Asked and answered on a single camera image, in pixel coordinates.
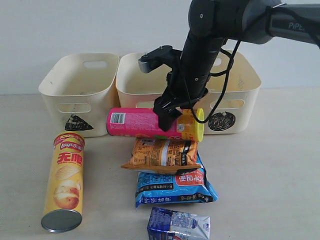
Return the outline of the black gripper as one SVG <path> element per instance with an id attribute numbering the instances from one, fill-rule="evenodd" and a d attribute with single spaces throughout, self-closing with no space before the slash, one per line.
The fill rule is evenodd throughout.
<path id="1" fill-rule="evenodd" d="M 167 87 L 154 101 L 153 111 L 158 115 L 159 128 L 167 132 L 182 115 L 176 108 L 190 109 L 208 93 L 208 75 L 188 78 L 181 70 L 167 74 Z"/>

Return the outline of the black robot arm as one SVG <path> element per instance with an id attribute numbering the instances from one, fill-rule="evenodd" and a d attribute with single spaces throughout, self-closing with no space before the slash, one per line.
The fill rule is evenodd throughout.
<path id="1" fill-rule="evenodd" d="M 320 6 L 280 0 L 194 0 L 188 27 L 182 50 L 163 45 L 141 58 L 149 70 L 171 68 L 153 107 L 163 131 L 180 117 L 180 109 L 192 110 L 208 94 L 211 69 L 228 40 L 263 45 L 279 37 L 319 45 Z"/>

